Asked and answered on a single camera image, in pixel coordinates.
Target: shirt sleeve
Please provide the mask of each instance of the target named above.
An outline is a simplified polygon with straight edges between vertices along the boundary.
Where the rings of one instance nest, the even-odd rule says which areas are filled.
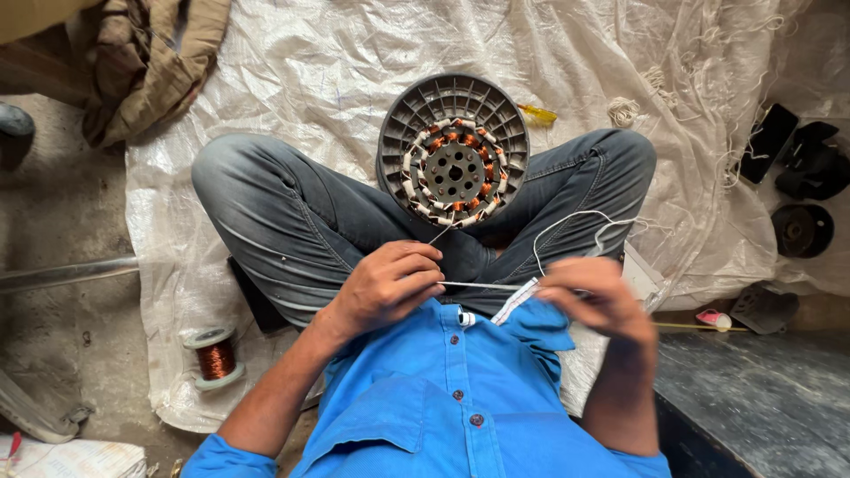
[[[207,437],[186,462],[183,478],[274,478],[277,464],[269,457],[239,450],[220,436]]]
[[[670,465],[667,464],[667,457],[662,453],[654,457],[639,457],[616,450],[609,449],[609,451],[642,478],[671,478]]]

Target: metal rod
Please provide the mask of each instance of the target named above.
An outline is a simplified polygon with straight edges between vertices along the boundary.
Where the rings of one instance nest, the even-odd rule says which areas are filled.
[[[0,293],[14,293],[74,282],[92,281],[131,274],[137,270],[139,270],[139,262],[136,260],[136,256],[125,255],[47,269],[0,272]]]

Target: copper coil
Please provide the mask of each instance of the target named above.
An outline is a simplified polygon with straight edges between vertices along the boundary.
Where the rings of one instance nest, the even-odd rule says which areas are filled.
[[[227,377],[236,369],[236,358],[229,340],[203,347],[197,352],[205,380]]]
[[[428,147],[428,152],[433,154],[437,148],[441,147],[445,143],[445,136],[440,136],[431,142],[431,145]]]
[[[485,197],[487,197],[487,193],[489,193],[490,189],[492,189],[492,188],[493,188],[493,183],[485,181],[481,185],[481,191],[479,191],[479,196],[481,197],[481,199],[484,199]]]
[[[475,139],[475,137],[472,136],[471,134],[464,134],[463,135],[463,144],[467,145],[467,146],[472,146],[473,148],[477,148],[477,147],[479,147],[479,145],[481,143],[479,143],[479,141],[477,139]]]

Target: leg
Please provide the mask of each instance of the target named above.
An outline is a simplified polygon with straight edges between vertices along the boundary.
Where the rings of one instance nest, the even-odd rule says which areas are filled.
[[[495,218],[467,229],[476,237],[518,230],[511,245],[475,281],[520,285],[540,276],[533,248],[539,234],[575,211],[597,210],[613,220],[634,218],[654,171],[655,149],[646,138],[627,129],[594,131],[533,156],[516,200]],[[592,251],[594,235],[607,223],[599,214],[581,214],[543,234],[537,241],[537,253],[544,268],[558,259]],[[630,229],[631,225],[609,227],[601,237],[602,255],[619,255]],[[510,294],[469,288],[452,299],[489,317]]]
[[[385,242],[427,242],[440,232],[390,195],[255,134],[212,141],[192,167],[192,183],[236,262],[301,327],[336,296],[364,255]],[[453,232],[444,236],[441,266],[451,280],[472,280],[492,252]]]

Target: plastic sheet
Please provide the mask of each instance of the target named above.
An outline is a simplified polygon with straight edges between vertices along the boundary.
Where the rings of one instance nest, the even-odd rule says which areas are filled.
[[[665,277],[651,310],[694,306],[775,277],[768,206],[743,183],[723,187],[723,170],[743,150],[774,46],[790,51],[791,39],[808,29],[801,24],[780,42],[793,25],[776,29],[782,20],[774,15],[791,17],[807,3],[235,0],[217,69],[189,113],[136,139],[127,156],[127,222],[139,256],[154,409],[179,428],[215,430],[295,338],[293,331],[264,338],[253,325],[226,269],[227,251],[192,190],[195,154],[220,134],[268,134],[375,185],[387,109],[417,79],[444,71],[487,77],[515,101],[556,111],[552,128],[530,130],[532,151],[609,128],[614,97],[640,104],[632,129],[652,141],[659,158],[641,216],[663,227],[637,232],[630,243]],[[815,33],[813,50],[837,48],[827,32]],[[847,57],[839,56],[830,71],[846,78]],[[668,95],[665,102],[641,77],[656,65],[675,101]],[[811,81],[834,88],[839,79],[800,72],[787,77],[787,88]],[[830,97],[831,105],[843,98],[844,109],[814,96],[830,114],[846,113],[846,96]],[[816,274],[781,270],[797,281]],[[819,277],[833,284],[836,276]],[[246,380],[200,395],[190,382],[194,357],[181,344],[223,322],[238,327]],[[565,379],[584,385],[562,390],[573,410],[581,410],[604,348],[577,345]]]

